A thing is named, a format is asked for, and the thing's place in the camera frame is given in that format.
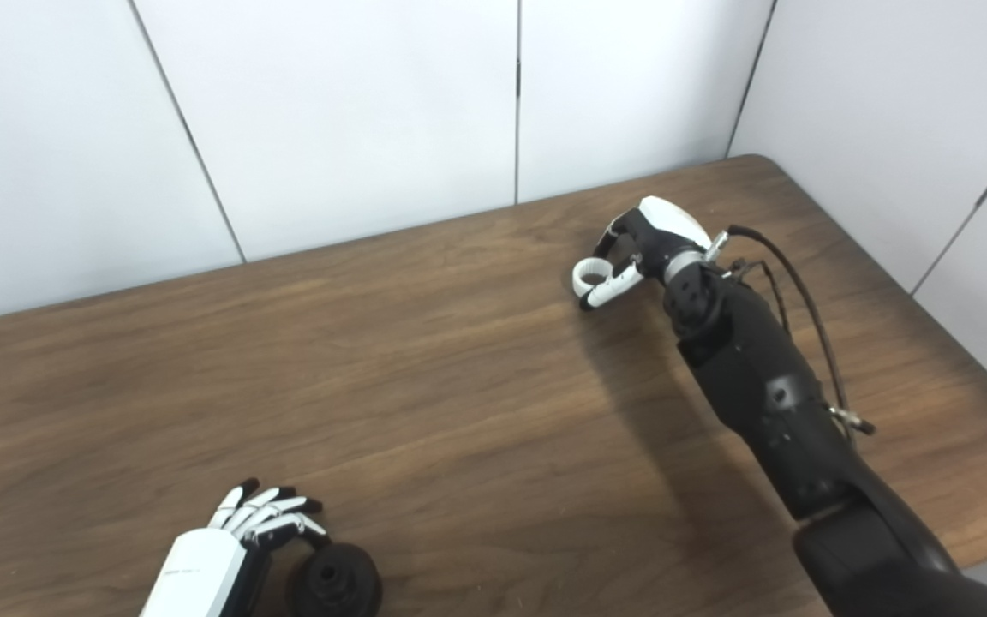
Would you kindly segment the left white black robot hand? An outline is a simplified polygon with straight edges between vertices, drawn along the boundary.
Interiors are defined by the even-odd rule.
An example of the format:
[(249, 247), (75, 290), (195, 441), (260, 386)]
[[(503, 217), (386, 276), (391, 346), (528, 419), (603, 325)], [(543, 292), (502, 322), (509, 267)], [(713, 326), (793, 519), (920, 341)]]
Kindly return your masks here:
[(239, 483), (207, 524), (176, 537), (142, 616), (249, 616), (275, 551), (296, 539), (329, 542), (313, 519), (321, 501), (293, 487), (260, 485), (254, 477)]

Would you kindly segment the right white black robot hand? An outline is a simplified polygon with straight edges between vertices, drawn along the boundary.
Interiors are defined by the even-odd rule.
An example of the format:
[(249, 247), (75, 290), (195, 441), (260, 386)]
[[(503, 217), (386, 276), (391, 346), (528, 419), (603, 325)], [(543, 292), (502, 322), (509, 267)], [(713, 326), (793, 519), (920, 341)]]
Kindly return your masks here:
[(685, 210), (658, 196), (612, 219), (592, 256), (576, 263), (571, 286), (589, 312), (647, 279), (669, 284), (680, 271), (705, 261), (712, 246), (706, 230)]

